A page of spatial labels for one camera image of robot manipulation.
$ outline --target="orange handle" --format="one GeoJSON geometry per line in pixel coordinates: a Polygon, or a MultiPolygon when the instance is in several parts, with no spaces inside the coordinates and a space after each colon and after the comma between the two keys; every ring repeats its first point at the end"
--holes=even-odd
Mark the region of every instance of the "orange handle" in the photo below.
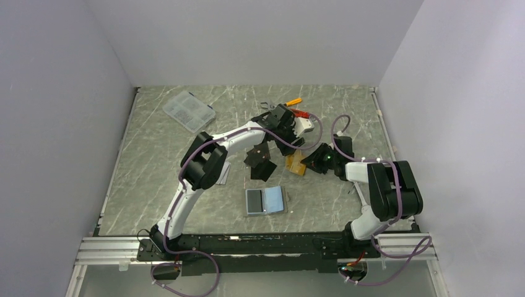
{"type": "Polygon", "coordinates": [[[301,98],[293,99],[292,101],[288,101],[284,103],[284,106],[292,106],[301,103],[303,100],[301,98]]]}

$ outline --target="table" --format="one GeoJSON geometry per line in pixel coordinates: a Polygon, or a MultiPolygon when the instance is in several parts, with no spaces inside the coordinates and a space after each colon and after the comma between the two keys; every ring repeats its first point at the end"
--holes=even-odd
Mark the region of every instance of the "table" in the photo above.
{"type": "MultiPolygon", "coordinates": [[[[303,102],[295,107],[321,119],[322,142],[330,143],[332,121],[346,113],[352,117],[346,135],[354,140],[355,155],[391,158],[377,108],[364,85],[142,87],[103,209],[100,235],[134,235],[141,228],[151,228],[166,212],[178,185],[180,160],[194,135],[166,115],[162,106],[183,90],[215,110],[216,119],[206,127],[209,134],[227,132],[263,113],[261,101],[283,103],[302,97],[303,102]]],[[[316,124],[315,130],[305,135],[306,143],[314,141],[318,133],[316,124]]],[[[323,175],[307,170],[304,176],[295,175],[284,168],[284,157],[273,142],[270,153],[277,168],[266,183],[249,179],[249,168],[243,163],[245,152],[228,156],[232,166],[226,185],[215,185],[203,193],[188,217],[184,233],[340,231],[360,216],[361,203],[352,183],[339,180],[331,171],[323,175]],[[245,189],[276,185],[285,187],[288,212],[247,217],[245,189]]],[[[367,186],[361,188],[367,196],[367,186]]],[[[410,221],[400,221],[393,228],[409,230],[410,221]]]]}

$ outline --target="purple cable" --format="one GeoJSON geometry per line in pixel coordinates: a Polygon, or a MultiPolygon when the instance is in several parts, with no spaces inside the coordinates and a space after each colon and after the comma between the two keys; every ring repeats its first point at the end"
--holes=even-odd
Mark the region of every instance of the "purple cable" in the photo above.
{"type": "MultiPolygon", "coordinates": [[[[331,139],[332,139],[332,144],[334,145],[334,149],[337,150],[343,157],[349,159],[350,161],[360,162],[361,160],[356,159],[356,158],[352,158],[352,157],[346,155],[336,144],[336,141],[335,141],[335,138],[334,138],[334,128],[336,126],[337,121],[340,118],[347,118],[348,119],[348,123],[345,125],[343,130],[341,130],[341,132],[344,132],[348,128],[348,126],[350,125],[350,116],[347,115],[347,114],[342,114],[342,115],[336,117],[336,119],[334,120],[334,122],[332,123],[332,127],[330,128],[330,136],[331,136],[331,139]]],[[[376,162],[377,160],[363,160],[363,161],[364,162],[376,162]]],[[[396,278],[403,271],[403,269],[405,269],[405,267],[408,265],[408,263],[410,262],[410,260],[414,256],[417,256],[417,255],[423,253],[424,251],[426,251],[432,245],[432,237],[425,236],[416,245],[416,247],[415,247],[415,249],[414,249],[414,251],[412,253],[410,253],[408,255],[390,255],[390,254],[387,254],[387,253],[383,252],[381,250],[381,248],[375,243],[374,237],[377,236],[378,234],[381,234],[383,231],[388,229],[388,227],[390,227],[392,224],[394,224],[397,221],[399,221],[401,219],[401,216],[402,216],[402,213],[403,213],[403,205],[402,205],[402,200],[401,200],[401,188],[399,186],[399,176],[398,176],[398,173],[397,173],[397,168],[396,168],[396,166],[394,165],[394,163],[392,161],[381,160],[381,162],[389,164],[390,167],[392,168],[393,173],[394,173],[394,185],[396,186],[396,197],[397,197],[397,215],[396,215],[395,218],[393,218],[391,221],[389,221],[387,225],[383,226],[382,228],[380,228],[378,231],[376,231],[372,235],[371,242],[372,242],[373,247],[381,255],[383,255],[385,257],[392,258],[392,259],[404,259],[404,258],[408,258],[408,259],[405,262],[405,264],[396,273],[394,273],[391,277],[389,277],[388,279],[386,279],[383,282],[379,282],[379,283],[357,283],[357,282],[355,282],[356,284],[362,285],[362,286],[384,285],[385,283],[390,282],[391,280],[396,278]],[[425,240],[428,240],[427,244],[420,251],[418,251],[417,249],[423,244],[423,242],[425,240]]]]}
{"type": "MultiPolygon", "coordinates": [[[[292,145],[292,144],[289,144],[288,142],[286,142],[285,140],[283,140],[282,138],[280,138],[279,136],[277,136],[275,133],[273,133],[272,131],[268,130],[268,129],[265,129],[265,128],[262,128],[262,127],[247,127],[247,128],[243,128],[243,129],[240,129],[240,130],[237,130],[235,132],[232,132],[224,137],[221,137],[221,138],[218,138],[218,139],[213,139],[213,140],[210,140],[204,144],[202,144],[200,147],[198,147],[189,157],[188,159],[184,162],[183,166],[181,167],[181,170],[179,172],[179,175],[178,175],[178,179],[179,179],[179,182],[182,184],[182,187],[183,189],[185,190],[186,189],[186,184],[184,183],[183,181],[183,175],[184,175],[184,172],[186,171],[186,167],[188,167],[188,164],[191,160],[193,160],[193,158],[195,158],[195,156],[200,153],[205,147],[207,147],[208,145],[210,144],[214,144],[216,142],[220,142],[220,141],[224,141],[226,140],[226,138],[230,138],[230,137],[233,137],[237,134],[240,134],[242,132],[245,132],[245,131],[250,131],[250,130],[259,130],[259,131],[264,131],[268,134],[270,134],[271,136],[273,136],[275,139],[277,139],[278,141],[282,142],[284,145],[288,146],[288,147],[291,147],[292,149],[295,149],[295,150],[308,150],[308,149],[311,149],[313,147],[315,147],[319,141],[321,140],[321,136],[323,135],[323,125],[321,124],[321,120],[315,115],[315,114],[310,114],[312,117],[315,118],[315,120],[317,121],[317,123],[319,123],[319,136],[317,137],[317,140],[315,141],[314,144],[312,144],[311,146],[309,147],[297,147],[295,145],[292,145]]],[[[168,217],[171,217],[173,215],[173,212],[175,211],[175,208],[176,206],[178,205],[180,199],[182,198],[182,194],[184,192],[181,191],[177,198],[175,199],[175,203],[173,203],[173,206],[171,207],[169,213],[168,213],[168,217]]],[[[163,240],[162,240],[162,244],[164,245],[164,249],[169,252],[170,254],[174,254],[174,255],[178,255],[178,254],[199,254],[199,255],[203,255],[205,257],[207,257],[208,259],[210,259],[212,261],[212,263],[214,264],[215,266],[215,273],[216,273],[216,277],[215,277],[215,282],[213,284],[213,286],[211,287],[210,290],[208,290],[206,293],[204,294],[201,294],[201,295],[186,295],[184,293],[181,293],[179,291],[176,291],[172,288],[170,288],[169,286],[166,286],[164,284],[161,284],[159,283],[158,281],[156,281],[156,279],[154,278],[153,276],[153,271],[155,269],[157,269],[158,267],[160,266],[168,266],[168,265],[174,265],[172,263],[161,263],[161,264],[158,264],[156,265],[155,267],[153,267],[153,269],[151,270],[151,279],[153,280],[153,283],[152,284],[156,284],[158,286],[161,286],[162,288],[174,293],[174,294],[177,294],[179,296],[182,296],[182,297],[204,297],[204,296],[207,296],[209,293],[211,293],[216,287],[217,285],[219,284],[219,275],[220,275],[220,271],[219,271],[219,265],[217,265],[217,261],[215,261],[215,259],[211,256],[211,255],[208,255],[206,254],[205,252],[201,252],[201,251],[172,251],[168,248],[168,245],[167,245],[167,236],[166,234],[168,234],[168,227],[170,225],[170,222],[169,220],[166,221],[166,225],[164,227],[164,237],[163,237],[163,240]]]]}

